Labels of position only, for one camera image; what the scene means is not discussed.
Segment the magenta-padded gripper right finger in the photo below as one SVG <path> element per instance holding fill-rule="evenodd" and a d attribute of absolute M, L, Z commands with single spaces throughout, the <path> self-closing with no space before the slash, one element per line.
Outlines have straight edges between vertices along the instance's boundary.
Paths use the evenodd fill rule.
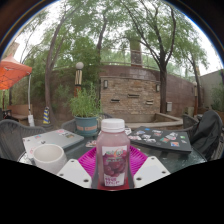
<path fill-rule="evenodd" d="M 170 174 L 155 156 L 148 157 L 133 146 L 130 147 L 129 168 L 135 188 L 141 188 Z"/>

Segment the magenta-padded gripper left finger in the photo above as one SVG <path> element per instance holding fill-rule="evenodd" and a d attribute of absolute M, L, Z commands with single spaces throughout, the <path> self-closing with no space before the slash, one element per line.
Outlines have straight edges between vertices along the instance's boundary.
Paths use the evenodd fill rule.
<path fill-rule="evenodd" d="M 79 159 L 70 159 L 58 176 L 83 188 L 96 187 L 96 149 L 90 149 Z"/>

